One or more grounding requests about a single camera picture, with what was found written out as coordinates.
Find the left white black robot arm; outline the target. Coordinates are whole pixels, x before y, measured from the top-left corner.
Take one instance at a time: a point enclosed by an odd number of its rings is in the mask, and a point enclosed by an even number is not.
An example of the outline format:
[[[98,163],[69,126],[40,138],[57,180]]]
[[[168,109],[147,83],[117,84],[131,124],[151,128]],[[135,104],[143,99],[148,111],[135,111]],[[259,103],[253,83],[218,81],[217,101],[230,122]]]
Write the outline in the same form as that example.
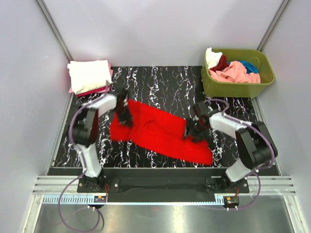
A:
[[[84,103],[77,108],[69,128],[68,137],[80,155],[83,173],[79,179],[94,192],[104,189],[103,168],[98,161],[95,142],[99,132],[98,119],[113,111],[122,126],[131,128],[133,118],[128,106],[129,91],[122,88],[118,91],[105,91],[101,96]]]

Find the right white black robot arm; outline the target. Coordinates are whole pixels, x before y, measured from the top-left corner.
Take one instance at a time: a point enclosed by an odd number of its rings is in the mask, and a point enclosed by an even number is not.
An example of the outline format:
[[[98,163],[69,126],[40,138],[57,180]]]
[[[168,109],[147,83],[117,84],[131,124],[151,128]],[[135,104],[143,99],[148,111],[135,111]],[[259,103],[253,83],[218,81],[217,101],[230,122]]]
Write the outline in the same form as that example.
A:
[[[266,125],[262,121],[243,121],[226,114],[225,109],[209,110],[206,102],[195,104],[193,117],[186,120],[183,139],[191,139],[198,143],[204,140],[204,134],[209,129],[221,131],[237,142],[239,159],[228,167],[218,183],[225,192],[232,192],[238,187],[238,182],[247,178],[259,169],[271,167],[277,157],[277,149]]]

